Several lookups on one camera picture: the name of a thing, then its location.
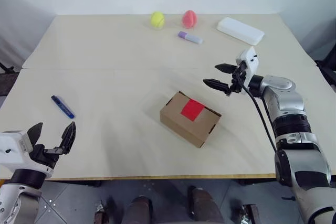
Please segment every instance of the cardboard box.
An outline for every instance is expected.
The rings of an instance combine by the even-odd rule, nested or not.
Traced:
[[[221,116],[181,91],[160,111],[161,122],[197,148],[202,147]]]

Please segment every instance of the table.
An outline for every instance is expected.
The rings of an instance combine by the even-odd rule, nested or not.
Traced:
[[[230,82],[213,66],[234,63],[248,45],[215,30],[223,15],[200,17],[190,32],[205,40],[201,45],[176,37],[176,16],[161,31],[146,26],[145,17],[57,16],[1,107],[0,130],[27,130],[42,121],[39,143],[58,145],[71,121],[52,103],[55,94],[75,112],[77,135],[71,152],[57,163],[54,179],[274,177],[274,154],[249,97],[228,98],[202,83],[204,78]],[[232,17],[265,31],[256,46],[258,74],[284,76],[297,84],[312,130],[336,174],[335,93],[277,15]],[[92,31],[93,24],[101,24],[100,32]],[[84,34],[84,25],[90,33]],[[139,43],[119,36],[121,28],[125,34],[134,30]],[[201,149],[160,123],[159,110],[178,90],[223,115]],[[0,174],[10,176],[2,167]]]

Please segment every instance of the black cable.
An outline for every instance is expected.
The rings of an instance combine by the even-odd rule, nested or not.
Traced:
[[[266,104],[265,99],[264,99],[263,97],[261,97],[261,100],[262,100],[262,103],[263,103],[263,105],[264,105],[264,108],[265,108],[265,111],[266,111],[266,114],[267,114],[269,123],[271,124],[272,131],[273,131],[273,135],[274,135],[274,137],[275,137],[275,131],[274,131],[274,128],[273,128],[273,123],[272,123],[271,117],[270,117],[270,115],[269,115],[269,111],[268,111],[268,108],[267,108],[267,104]]]
[[[268,131],[268,128],[267,128],[267,125],[266,125],[264,116],[263,116],[262,113],[261,113],[261,110],[260,110],[260,108],[259,108],[259,105],[258,105],[256,99],[253,97],[253,95],[252,95],[251,92],[247,89],[247,87],[244,86],[243,82],[242,82],[241,79],[240,79],[239,74],[236,75],[236,78],[237,78],[238,84],[239,84],[239,85],[245,90],[245,92],[251,97],[251,99],[252,99],[252,101],[253,101],[253,103],[254,103],[254,105],[255,105],[257,111],[258,111],[258,114],[259,114],[259,116],[260,116],[260,118],[261,118],[261,121],[263,122],[262,124],[264,125],[264,128],[265,128],[265,131],[266,131],[266,133],[267,133],[269,142],[271,143],[274,152],[277,152],[277,149],[276,149],[275,146],[274,146],[274,143],[273,143],[273,140],[272,140],[272,138],[271,138],[271,135],[269,134],[269,131]]]

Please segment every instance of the person's leg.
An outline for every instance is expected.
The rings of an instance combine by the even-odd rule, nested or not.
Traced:
[[[191,211],[195,221],[211,221],[224,223],[219,207],[211,195],[201,188],[191,188]]]
[[[128,206],[121,224],[150,224],[151,206],[150,200],[144,196],[135,198]]]

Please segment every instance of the purple marker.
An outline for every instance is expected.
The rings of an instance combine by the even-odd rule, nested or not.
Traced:
[[[197,43],[197,44],[201,44],[203,42],[203,39],[200,39],[200,38],[198,38],[194,35],[190,35],[190,34],[184,32],[184,31],[180,31],[178,33],[178,36],[182,39],[186,39],[186,40],[189,40],[189,41],[191,41],[193,43]]]

